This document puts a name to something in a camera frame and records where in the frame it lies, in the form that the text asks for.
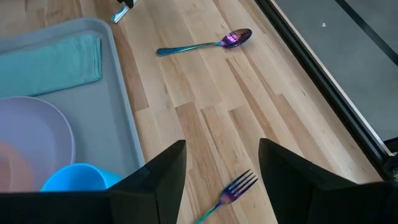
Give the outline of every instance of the plastic tray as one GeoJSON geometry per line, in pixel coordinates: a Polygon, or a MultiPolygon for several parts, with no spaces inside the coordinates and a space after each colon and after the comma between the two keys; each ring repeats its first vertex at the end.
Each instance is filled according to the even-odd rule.
{"type": "Polygon", "coordinates": [[[126,177],[145,163],[112,30],[107,23],[81,18],[6,37],[0,39],[0,54],[33,49],[82,34],[101,38],[103,78],[37,97],[53,104],[67,117],[75,136],[76,162],[88,162],[126,177]]]}

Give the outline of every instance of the iridescent spoon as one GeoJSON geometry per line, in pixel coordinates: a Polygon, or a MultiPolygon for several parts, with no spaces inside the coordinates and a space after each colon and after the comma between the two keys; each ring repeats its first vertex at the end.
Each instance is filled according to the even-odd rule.
{"type": "Polygon", "coordinates": [[[170,54],[184,52],[187,50],[197,49],[200,47],[210,47],[210,46],[222,46],[224,48],[233,48],[245,43],[245,41],[247,41],[250,38],[251,34],[252,31],[250,29],[238,29],[236,31],[232,31],[229,34],[227,34],[220,42],[196,44],[186,47],[161,48],[157,49],[156,54],[158,56],[166,56],[170,54]]]}

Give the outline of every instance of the blue cup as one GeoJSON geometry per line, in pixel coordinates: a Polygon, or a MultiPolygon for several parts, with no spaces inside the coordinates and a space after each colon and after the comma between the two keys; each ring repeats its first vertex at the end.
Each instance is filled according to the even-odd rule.
{"type": "Polygon", "coordinates": [[[106,190],[120,180],[122,178],[117,174],[91,164],[77,163],[57,171],[46,181],[41,191],[106,190]]]}

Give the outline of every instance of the teal napkin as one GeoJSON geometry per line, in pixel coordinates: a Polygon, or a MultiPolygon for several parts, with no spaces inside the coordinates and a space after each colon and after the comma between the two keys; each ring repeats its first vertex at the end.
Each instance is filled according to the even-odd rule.
{"type": "Polygon", "coordinates": [[[94,35],[0,55],[0,98],[35,96],[101,77],[101,39],[94,35]]]}

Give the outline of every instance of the fork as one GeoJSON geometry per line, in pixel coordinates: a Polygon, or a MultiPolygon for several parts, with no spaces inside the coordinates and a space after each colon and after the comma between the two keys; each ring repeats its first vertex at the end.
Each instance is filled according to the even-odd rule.
{"type": "Polygon", "coordinates": [[[206,212],[201,218],[199,218],[199,220],[196,221],[195,224],[202,223],[217,208],[219,208],[222,205],[234,202],[236,199],[242,196],[243,193],[249,190],[249,188],[253,186],[258,180],[258,178],[256,180],[253,180],[256,177],[256,175],[253,175],[253,172],[251,172],[249,175],[246,175],[249,171],[250,170],[247,170],[246,172],[241,174],[238,178],[233,180],[228,186],[226,186],[226,188],[221,193],[221,197],[218,203],[208,212],[206,212]]]}

